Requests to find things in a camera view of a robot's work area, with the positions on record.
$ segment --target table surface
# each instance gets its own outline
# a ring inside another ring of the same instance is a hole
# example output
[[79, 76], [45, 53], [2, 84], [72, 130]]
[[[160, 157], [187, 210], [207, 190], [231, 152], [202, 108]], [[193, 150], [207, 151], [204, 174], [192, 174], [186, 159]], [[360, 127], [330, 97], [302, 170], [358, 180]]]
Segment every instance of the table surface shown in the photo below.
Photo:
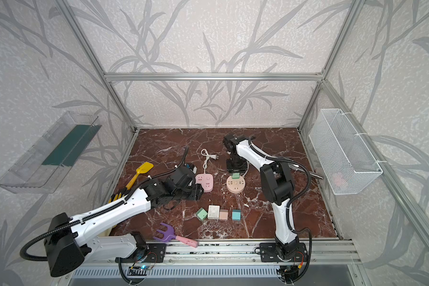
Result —
[[[173, 226], [175, 234], [192, 239], [275, 237], [272, 205], [262, 193], [259, 171], [256, 168], [250, 165], [245, 176], [246, 187], [242, 193], [232, 194], [227, 190], [225, 182], [229, 174], [225, 161], [229, 155], [222, 143], [227, 134], [246, 137], [255, 135], [254, 144], [263, 151], [270, 155], [292, 158], [307, 169], [311, 169], [296, 128], [141, 129], [115, 192], [126, 186], [143, 162], [154, 164], [154, 168], [146, 175], [153, 176], [171, 170], [180, 162], [184, 146], [189, 146], [186, 162], [194, 163], [198, 174], [203, 173], [205, 156], [200, 154], [202, 149], [219, 156], [217, 160], [210, 159], [207, 168], [207, 173], [214, 177], [214, 188], [210, 193], [204, 193], [199, 201], [182, 200], [172, 210], [165, 210], [160, 206], [138, 214], [119, 223], [111, 235], [138, 231], [144, 239], [152, 240], [153, 236], [158, 236], [156, 229], [165, 229], [160, 225], [161, 222], [165, 222]], [[306, 185], [306, 176], [300, 172], [292, 173], [296, 179], [296, 194]], [[138, 180], [144, 178], [144, 175], [140, 175]], [[228, 209], [229, 220], [200, 221], [196, 217], [196, 212], [201, 207], [208, 211], [210, 204]], [[241, 220], [231, 219], [233, 209], [241, 211]], [[292, 214], [296, 229], [308, 227], [313, 237], [337, 237], [314, 180], [308, 193], [292, 204]]]

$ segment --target mesh basket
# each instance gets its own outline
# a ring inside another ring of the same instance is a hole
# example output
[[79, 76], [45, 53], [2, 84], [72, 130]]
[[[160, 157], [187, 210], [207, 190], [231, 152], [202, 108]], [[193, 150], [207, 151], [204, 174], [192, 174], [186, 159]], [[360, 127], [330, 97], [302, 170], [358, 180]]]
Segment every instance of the mesh basket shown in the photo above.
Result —
[[321, 109], [309, 138], [334, 194], [357, 194], [383, 173], [341, 109]]

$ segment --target purple garden fork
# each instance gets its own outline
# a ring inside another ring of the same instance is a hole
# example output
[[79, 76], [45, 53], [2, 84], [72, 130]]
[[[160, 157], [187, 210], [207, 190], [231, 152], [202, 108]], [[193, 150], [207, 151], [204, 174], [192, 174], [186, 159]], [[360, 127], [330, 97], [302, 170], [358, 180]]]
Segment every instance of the purple garden fork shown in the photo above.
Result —
[[186, 243], [189, 246], [192, 246], [194, 248], [196, 248], [196, 247], [199, 246], [199, 242], [198, 241], [195, 241], [195, 240], [190, 239], [190, 238], [182, 237], [182, 236], [179, 236], [179, 235], [175, 235], [175, 230], [173, 229], [173, 227], [171, 225], [168, 225], [168, 224], [163, 223], [163, 222], [161, 222], [160, 224], [163, 225], [163, 226], [166, 226], [167, 230], [166, 231], [163, 231], [163, 230], [160, 230], [160, 229], [156, 230], [157, 232], [162, 233], [164, 235], [164, 237], [163, 238], [158, 238], [158, 237], [153, 236], [153, 238], [155, 240], [159, 240], [161, 242], [166, 243], [166, 242], [169, 242], [171, 239], [175, 238], [176, 240], [179, 240], [182, 243]]

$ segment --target green cube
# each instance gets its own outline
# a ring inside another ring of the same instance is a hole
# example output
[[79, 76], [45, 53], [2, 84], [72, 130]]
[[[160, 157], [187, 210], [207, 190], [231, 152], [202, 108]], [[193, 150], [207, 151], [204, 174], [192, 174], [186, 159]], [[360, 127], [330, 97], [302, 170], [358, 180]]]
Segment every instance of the green cube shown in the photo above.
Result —
[[200, 221], [204, 221], [204, 219], [206, 219], [208, 216], [208, 213], [206, 210], [204, 210], [204, 208], [200, 208], [195, 214]]
[[238, 209], [232, 210], [232, 220], [241, 220], [241, 211]]

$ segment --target purple fork head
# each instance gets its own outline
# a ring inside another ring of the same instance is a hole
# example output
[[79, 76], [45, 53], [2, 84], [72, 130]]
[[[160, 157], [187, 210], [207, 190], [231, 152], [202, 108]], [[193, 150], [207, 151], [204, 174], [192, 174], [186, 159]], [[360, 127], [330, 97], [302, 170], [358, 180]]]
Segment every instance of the purple fork head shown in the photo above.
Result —
[[166, 226], [167, 230], [163, 231], [163, 230], [157, 229], [156, 231], [162, 233], [164, 235], [164, 237], [163, 238], [158, 238], [158, 237], [153, 236], [153, 238], [155, 240], [159, 240], [161, 242], [166, 243], [166, 242], [169, 242], [170, 240], [172, 240], [173, 238], [176, 238], [176, 236], [175, 236], [175, 230], [173, 229], [173, 227], [171, 225], [168, 225], [168, 224], [163, 223], [163, 222], [161, 222], [160, 224], [163, 225], [163, 226]]

